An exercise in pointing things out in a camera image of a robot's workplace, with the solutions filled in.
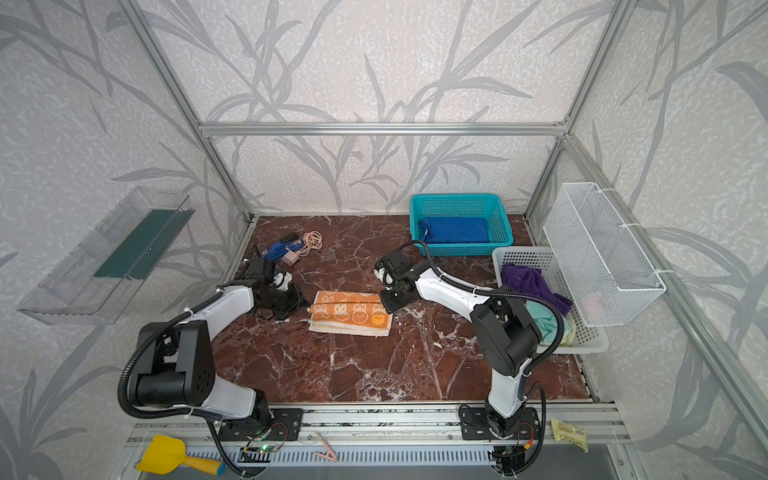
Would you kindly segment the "blue towel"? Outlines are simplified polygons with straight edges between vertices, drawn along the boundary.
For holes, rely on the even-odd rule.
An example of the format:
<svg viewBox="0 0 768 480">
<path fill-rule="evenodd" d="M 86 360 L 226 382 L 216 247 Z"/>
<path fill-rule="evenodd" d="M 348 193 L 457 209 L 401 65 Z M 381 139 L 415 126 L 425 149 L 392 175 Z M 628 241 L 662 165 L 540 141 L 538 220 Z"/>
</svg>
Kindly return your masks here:
<svg viewBox="0 0 768 480">
<path fill-rule="evenodd" d="M 427 244 L 489 243 L 482 217 L 424 217 L 417 222 L 419 239 Z"/>
</svg>

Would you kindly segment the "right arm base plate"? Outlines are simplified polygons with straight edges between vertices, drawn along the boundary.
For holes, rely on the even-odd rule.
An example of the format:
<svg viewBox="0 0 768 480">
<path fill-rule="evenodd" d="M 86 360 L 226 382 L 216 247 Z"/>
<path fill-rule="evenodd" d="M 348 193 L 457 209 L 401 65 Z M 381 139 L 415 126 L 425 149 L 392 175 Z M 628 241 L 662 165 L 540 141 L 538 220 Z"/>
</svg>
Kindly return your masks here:
<svg viewBox="0 0 768 480">
<path fill-rule="evenodd" d="M 523 406 L 509 418 L 485 407 L 462 404 L 458 418 L 463 440 L 526 440 L 540 435 L 541 421 L 533 407 Z"/>
</svg>

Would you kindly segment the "orange patterned towel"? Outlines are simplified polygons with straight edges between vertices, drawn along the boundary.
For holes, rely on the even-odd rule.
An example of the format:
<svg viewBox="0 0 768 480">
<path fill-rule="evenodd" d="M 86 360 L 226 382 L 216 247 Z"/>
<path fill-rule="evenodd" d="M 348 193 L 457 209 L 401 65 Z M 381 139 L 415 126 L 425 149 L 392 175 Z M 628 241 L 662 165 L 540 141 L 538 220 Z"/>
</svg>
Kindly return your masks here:
<svg viewBox="0 0 768 480">
<path fill-rule="evenodd" d="M 375 293 L 320 290 L 310 313 L 310 331 L 367 337 L 386 337 L 392 315 Z"/>
</svg>

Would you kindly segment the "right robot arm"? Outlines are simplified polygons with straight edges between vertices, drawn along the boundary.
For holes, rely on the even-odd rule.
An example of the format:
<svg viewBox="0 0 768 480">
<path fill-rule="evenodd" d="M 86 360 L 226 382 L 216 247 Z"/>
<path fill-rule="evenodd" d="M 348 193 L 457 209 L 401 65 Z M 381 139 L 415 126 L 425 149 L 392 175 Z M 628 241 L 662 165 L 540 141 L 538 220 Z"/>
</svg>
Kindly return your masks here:
<svg viewBox="0 0 768 480">
<path fill-rule="evenodd" d="M 455 278 L 428 262 L 396 266 L 380 260 L 375 276 L 385 289 L 380 299 L 393 314 L 417 300 L 439 304 L 467 319 L 485 361 L 492 368 L 486 418 L 493 434 L 507 438 L 520 422 L 526 403 L 524 392 L 533 369 L 559 347 L 565 334 L 565 318 L 551 302 L 511 290 L 494 290 Z M 539 353 L 543 334 L 528 305 L 538 304 L 551 313 L 556 334 Z"/>
</svg>

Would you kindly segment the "purple cloth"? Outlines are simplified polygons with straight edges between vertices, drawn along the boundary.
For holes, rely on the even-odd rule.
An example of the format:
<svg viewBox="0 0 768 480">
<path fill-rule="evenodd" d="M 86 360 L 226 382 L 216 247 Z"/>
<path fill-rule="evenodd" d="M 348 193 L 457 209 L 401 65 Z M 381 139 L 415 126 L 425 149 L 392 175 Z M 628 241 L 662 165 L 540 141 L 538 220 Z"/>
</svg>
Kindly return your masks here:
<svg viewBox="0 0 768 480">
<path fill-rule="evenodd" d="M 501 270 L 501 281 L 503 285 L 516 292 L 537 296 L 551 302 L 563 316 L 566 316 L 574 306 L 570 299 L 555 293 L 549 287 L 538 269 L 506 265 Z"/>
</svg>

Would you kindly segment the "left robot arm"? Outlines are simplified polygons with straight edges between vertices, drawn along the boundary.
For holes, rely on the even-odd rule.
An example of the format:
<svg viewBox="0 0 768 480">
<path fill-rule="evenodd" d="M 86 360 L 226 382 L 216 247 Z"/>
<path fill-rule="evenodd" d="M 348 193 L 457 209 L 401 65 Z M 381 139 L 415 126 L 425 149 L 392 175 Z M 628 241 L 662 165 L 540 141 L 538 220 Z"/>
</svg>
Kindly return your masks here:
<svg viewBox="0 0 768 480">
<path fill-rule="evenodd" d="M 266 395 L 218 376 L 212 341 L 240 316 L 269 310 L 285 320 L 306 308 L 300 289 L 253 281 L 221 286 L 167 322 L 145 325 L 117 387 L 118 404 L 137 419 L 195 416 L 261 431 L 274 422 Z"/>
</svg>

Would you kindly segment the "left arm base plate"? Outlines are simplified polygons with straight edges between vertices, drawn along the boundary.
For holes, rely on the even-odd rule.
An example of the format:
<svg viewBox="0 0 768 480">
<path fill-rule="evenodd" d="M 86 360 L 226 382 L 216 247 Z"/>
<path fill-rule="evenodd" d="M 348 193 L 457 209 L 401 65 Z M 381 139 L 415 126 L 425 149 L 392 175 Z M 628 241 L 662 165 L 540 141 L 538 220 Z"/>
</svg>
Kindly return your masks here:
<svg viewBox="0 0 768 480">
<path fill-rule="evenodd" d="M 261 423 L 253 419 L 225 421 L 218 430 L 218 436 L 223 442 L 297 441 L 303 414 L 301 408 L 276 408 L 271 410 L 271 418 Z"/>
</svg>

